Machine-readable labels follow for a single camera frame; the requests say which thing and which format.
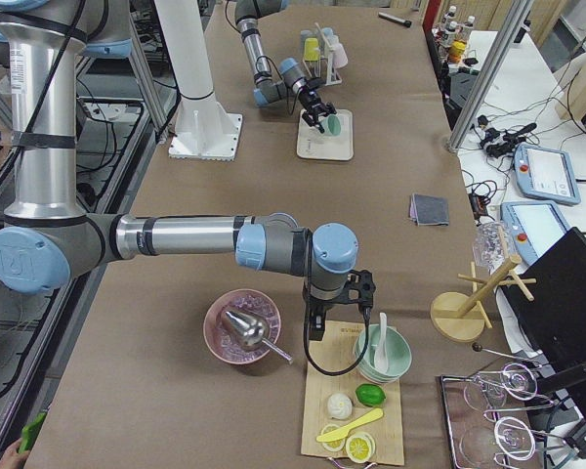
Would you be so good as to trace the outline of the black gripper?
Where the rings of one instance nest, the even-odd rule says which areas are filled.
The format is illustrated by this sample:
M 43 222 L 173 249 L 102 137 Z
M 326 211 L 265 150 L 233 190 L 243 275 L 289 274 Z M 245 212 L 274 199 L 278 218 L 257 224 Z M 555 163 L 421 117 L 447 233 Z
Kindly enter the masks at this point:
M 315 89 L 303 87 L 298 92 L 298 101 L 303 106 L 302 119 L 312 128 L 315 128 L 319 133 L 324 133 L 325 129 L 321 124 L 321 118 L 315 113 L 321 113 L 323 116 L 328 116 L 335 113 L 335 107 L 332 103 L 324 103 L 320 95 Z
M 306 304 L 305 319 L 309 321 L 309 340 L 321 341 L 325 332 L 325 315 L 335 305 L 351 303 L 350 292 L 343 289 L 338 293 L 320 293 L 313 296 L 306 287 L 303 289 L 303 298 Z

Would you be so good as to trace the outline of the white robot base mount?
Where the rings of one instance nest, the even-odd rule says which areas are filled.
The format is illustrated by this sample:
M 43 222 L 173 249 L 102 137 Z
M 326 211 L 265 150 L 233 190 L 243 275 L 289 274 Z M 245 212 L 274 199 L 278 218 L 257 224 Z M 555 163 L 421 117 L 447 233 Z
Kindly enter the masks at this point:
M 242 116 L 226 112 L 217 100 L 197 3 L 156 0 L 154 5 L 181 97 L 169 155 L 234 160 Z

